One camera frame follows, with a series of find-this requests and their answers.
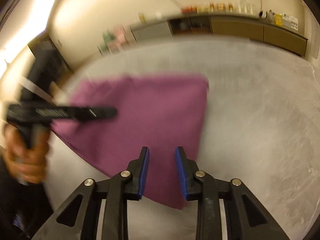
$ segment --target black sleeve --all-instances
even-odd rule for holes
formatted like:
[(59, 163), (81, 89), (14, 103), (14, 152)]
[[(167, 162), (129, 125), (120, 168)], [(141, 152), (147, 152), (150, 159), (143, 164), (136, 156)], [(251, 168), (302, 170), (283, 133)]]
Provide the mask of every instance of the black sleeve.
[(33, 236), (53, 213), (43, 184), (21, 185), (11, 177), (0, 156), (0, 231), (3, 226), (16, 230), (13, 220), (18, 212), (23, 215), (28, 236)]

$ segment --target cabinet door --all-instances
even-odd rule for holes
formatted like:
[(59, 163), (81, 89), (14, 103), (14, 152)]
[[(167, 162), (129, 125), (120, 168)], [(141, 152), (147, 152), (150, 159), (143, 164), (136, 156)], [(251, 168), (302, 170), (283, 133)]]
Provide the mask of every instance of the cabinet door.
[(307, 39), (279, 27), (264, 27), (264, 42), (305, 56)]
[(211, 18), (213, 34), (237, 36), (263, 42), (263, 25), (241, 20)]
[(162, 38), (162, 37), (171, 37), (171, 31), (169, 28), (169, 24), (167, 21), (160, 22), (156, 24), (152, 24), (149, 26), (141, 27), (138, 30), (132, 30), (132, 33), (137, 42), (154, 39), (154, 38)]

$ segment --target gray marble table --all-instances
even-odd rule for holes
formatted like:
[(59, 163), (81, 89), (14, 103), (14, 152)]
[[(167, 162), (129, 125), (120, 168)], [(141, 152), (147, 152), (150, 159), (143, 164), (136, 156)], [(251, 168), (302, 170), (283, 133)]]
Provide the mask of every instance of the gray marble table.
[[(84, 79), (156, 72), (196, 72), (208, 78), (199, 168), (217, 179), (240, 178), (290, 239), (302, 239), (320, 212), (319, 71), (265, 44), (180, 38), (88, 64), (56, 101), (68, 103)], [(84, 179), (105, 176), (57, 137), (52, 145), (47, 187), (56, 208)], [(196, 208), (189, 203), (179, 211), (146, 198), (130, 202), (130, 239), (194, 239)]]

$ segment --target bolt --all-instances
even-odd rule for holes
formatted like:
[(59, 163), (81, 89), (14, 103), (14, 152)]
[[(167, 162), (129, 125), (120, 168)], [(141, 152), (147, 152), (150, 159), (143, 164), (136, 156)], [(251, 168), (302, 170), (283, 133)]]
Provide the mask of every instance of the bolt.
[(232, 184), (235, 185), (235, 186), (240, 186), (240, 185), (241, 185), (241, 180), (239, 180), (239, 179), (233, 179), (233, 180), (232, 180)]
[(197, 177), (204, 177), (205, 176), (205, 172), (204, 171), (196, 171), (196, 176)]
[(120, 175), (121, 175), (122, 177), (124, 177), (124, 178), (129, 177), (130, 174), (131, 174), (130, 171), (122, 171), (122, 172), (120, 173)]
[(84, 184), (85, 184), (86, 186), (91, 186), (91, 185), (93, 184), (93, 179), (86, 179), (86, 180), (84, 181)]

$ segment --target purple cloth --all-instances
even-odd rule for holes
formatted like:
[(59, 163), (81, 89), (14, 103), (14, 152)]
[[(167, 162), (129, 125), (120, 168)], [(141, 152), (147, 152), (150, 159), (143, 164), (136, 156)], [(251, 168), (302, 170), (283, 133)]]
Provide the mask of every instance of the purple cloth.
[(182, 209), (175, 149), (196, 160), (207, 101), (208, 81), (197, 75), (164, 75), (84, 82), (73, 106), (115, 106), (112, 120), (60, 120), (55, 133), (86, 162), (111, 177), (150, 149), (145, 196)]

